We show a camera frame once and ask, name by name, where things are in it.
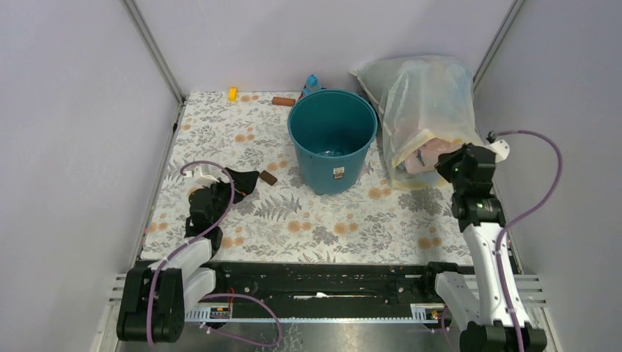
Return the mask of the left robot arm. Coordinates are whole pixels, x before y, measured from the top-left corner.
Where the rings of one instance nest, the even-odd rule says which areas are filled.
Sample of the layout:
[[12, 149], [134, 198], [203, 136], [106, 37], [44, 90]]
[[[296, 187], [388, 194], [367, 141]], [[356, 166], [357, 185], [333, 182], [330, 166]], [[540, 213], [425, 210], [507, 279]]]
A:
[[173, 343], [182, 333], [186, 313], [205, 296], [219, 301], [226, 279], [204, 266], [220, 249], [219, 222], [256, 188], [258, 171], [224, 171], [228, 181], [191, 171], [201, 186], [189, 195], [182, 244], [164, 259], [141, 261], [128, 273], [122, 292], [116, 333], [122, 341]]

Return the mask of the pink plastic trash bag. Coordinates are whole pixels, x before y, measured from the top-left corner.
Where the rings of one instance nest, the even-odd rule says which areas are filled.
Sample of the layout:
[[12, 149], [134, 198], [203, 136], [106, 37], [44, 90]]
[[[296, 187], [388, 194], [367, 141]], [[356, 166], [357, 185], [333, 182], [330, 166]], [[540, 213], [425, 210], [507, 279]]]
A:
[[400, 167], [412, 175], [433, 171], [441, 154], [452, 153], [459, 149], [462, 144], [463, 142], [460, 139], [449, 142], [444, 139], [432, 138], [410, 153], [400, 163]]

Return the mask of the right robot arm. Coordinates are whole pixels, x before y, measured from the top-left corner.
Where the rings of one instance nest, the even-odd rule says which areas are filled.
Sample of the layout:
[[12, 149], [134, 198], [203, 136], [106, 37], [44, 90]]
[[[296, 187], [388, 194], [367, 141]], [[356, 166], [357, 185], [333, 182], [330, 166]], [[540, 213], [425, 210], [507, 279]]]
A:
[[502, 205], [492, 194], [496, 165], [510, 152], [504, 140], [464, 144], [439, 156], [437, 172], [453, 187], [452, 213], [469, 248], [478, 294], [464, 275], [445, 271], [424, 278], [428, 301], [443, 300], [461, 330], [460, 351], [544, 351], [546, 332], [531, 323], [514, 279]]

